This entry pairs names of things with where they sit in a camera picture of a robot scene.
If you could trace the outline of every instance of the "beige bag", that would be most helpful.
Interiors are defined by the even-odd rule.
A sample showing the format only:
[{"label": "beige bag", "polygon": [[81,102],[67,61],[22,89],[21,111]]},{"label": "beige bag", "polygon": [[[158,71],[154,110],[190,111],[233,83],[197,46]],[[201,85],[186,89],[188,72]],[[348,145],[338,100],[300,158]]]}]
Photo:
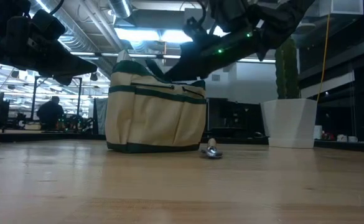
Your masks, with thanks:
[{"label": "beige bag", "polygon": [[169,83],[137,62],[117,63],[108,97],[107,146],[127,153],[197,150],[206,102],[204,81]]}]

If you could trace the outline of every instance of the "white planter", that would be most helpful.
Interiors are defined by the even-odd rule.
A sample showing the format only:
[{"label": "white planter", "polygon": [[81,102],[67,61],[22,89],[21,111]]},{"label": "white planter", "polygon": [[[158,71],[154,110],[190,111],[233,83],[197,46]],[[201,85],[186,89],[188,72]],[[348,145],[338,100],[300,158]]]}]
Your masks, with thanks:
[{"label": "white planter", "polygon": [[263,103],[263,123],[269,146],[313,148],[316,111],[316,101],[308,99]]}]

